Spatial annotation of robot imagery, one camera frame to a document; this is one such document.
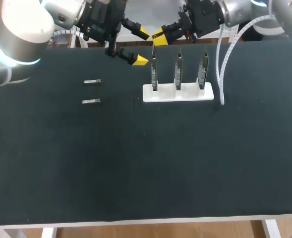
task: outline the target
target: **cable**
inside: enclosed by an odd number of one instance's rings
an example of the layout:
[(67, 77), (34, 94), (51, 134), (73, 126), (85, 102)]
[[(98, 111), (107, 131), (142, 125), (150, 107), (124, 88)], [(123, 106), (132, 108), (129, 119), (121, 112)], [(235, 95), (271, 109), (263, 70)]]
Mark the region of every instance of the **cable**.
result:
[(274, 16), (272, 7), (273, 7), (273, 0), (269, 0), (269, 2), (268, 2), (268, 10), (269, 10), (269, 15), (270, 16)]
[(225, 68), (226, 68), (226, 64), (229, 61), (229, 57), (234, 49), (234, 46), (236, 45), (236, 43), (238, 42), (238, 40), (241, 38), (241, 36), (245, 33), (245, 31), (247, 31), (250, 27), (252, 27), (254, 24), (260, 22), (260, 21), (264, 21), (264, 20), (270, 20), (270, 19), (274, 19), (273, 16), (270, 15), (266, 15), (266, 16), (261, 16), (258, 17), (254, 20), (252, 20), (251, 22), (249, 22), (246, 26), (244, 26), (240, 32), (237, 34), (237, 36), (234, 38), (233, 42), (231, 43), (229, 49), (227, 50), (227, 53), (225, 55), (223, 64), (222, 64), (222, 68), (221, 68), (221, 74), (220, 74), (220, 83), (219, 83), (219, 88), (220, 88), (220, 99), (221, 99), (221, 104), (224, 105), (225, 100), (224, 100), (224, 91), (223, 91), (223, 82), (224, 82), (224, 73), (225, 73)]
[(219, 40), (217, 42), (216, 47), (216, 61), (215, 61), (215, 72), (216, 72), (216, 78), (217, 83), (220, 84), (220, 67), (219, 67), (219, 61), (220, 61), (220, 48), (221, 48), (221, 42), (223, 38), (223, 31), (224, 31), (224, 25), (221, 25), (221, 33), (219, 36)]
[(59, 35), (64, 35), (64, 34), (75, 35), (75, 36), (77, 36), (79, 38), (83, 38), (84, 37), (84, 33), (81, 33), (79, 31), (73, 31), (73, 30), (55, 31), (53, 33), (54, 36), (59, 36)]

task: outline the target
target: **black tabletop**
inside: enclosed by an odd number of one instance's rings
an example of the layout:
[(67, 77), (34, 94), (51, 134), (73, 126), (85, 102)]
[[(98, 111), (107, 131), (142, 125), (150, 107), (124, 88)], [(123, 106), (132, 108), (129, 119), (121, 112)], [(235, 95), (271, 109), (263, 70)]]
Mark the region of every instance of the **black tabletop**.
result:
[[(29, 81), (0, 87), (0, 225), (292, 213), (292, 44), (238, 44), (223, 107), (215, 45), (182, 46), (184, 82), (204, 47), (210, 102), (143, 103), (150, 64), (104, 49), (48, 50)], [(158, 49), (160, 82), (178, 51)]]

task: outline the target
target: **white holder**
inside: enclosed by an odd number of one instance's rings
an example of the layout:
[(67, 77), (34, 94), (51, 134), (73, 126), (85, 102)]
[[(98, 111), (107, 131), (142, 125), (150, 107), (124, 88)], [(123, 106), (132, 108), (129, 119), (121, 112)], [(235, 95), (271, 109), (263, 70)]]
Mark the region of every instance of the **white holder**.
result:
[(175, 83), (158, 83), (157, 91), (153, 91), (152, 84), (143, 85), (142, 91), (145, 103), (211, 101), (214, 99), (211, 83), (205, 83), (204, 90), (201, 90), (198, 79), (195, 83), (182, 83), (181, 90), (176, 89)]

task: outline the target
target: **wooden floor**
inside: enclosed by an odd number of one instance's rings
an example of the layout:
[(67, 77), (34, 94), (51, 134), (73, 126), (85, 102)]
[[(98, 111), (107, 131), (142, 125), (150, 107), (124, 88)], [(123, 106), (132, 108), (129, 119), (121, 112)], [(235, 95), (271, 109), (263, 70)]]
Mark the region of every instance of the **wooden floor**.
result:
[[(277, 220), (282, 238), (292, 235), (292, 219)], [(24, 229), (40, 238), (42, 229)], [(266, 238), (261, 221), (59, 228), (57, 238)]]

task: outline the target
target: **white table frame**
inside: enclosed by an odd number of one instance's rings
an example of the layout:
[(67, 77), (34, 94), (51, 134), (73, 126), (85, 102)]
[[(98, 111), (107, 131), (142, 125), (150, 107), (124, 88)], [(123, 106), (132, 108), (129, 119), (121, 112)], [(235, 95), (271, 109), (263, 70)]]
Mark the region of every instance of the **white table frame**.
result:
[(34, 224), (34, 225), (8, 225), (0, 226), (0, 238), (26, 238), (21, 229), (43, 228), (42, 238), (55, 238), (57, 228), (65, 227), (92, 227), (114, 225), (141, 225), (141, 224), (166, 224), (166, 223), (196, 223), (196, 222), (229, 222), (229, 221), (253, 221), (261, 220), (264, 226), (266, 238), (281, 238), (276, 219), (292, 218), (288, 215), (259, 215), (237, 217), (204, 217), (204, 218), (171, 218), (151, 220), (129, 220), (116, 222), (79, 222), (57, 224)]

